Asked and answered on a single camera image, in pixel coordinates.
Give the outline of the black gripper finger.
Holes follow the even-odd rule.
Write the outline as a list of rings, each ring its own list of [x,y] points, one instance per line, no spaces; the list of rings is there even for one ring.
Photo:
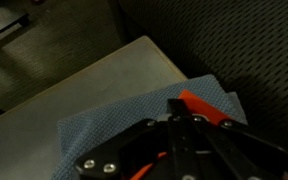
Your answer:
[[[168,99],[167,112],[174,121],[179,121],[181,118],[188,115],[186,104],[182,99]]]

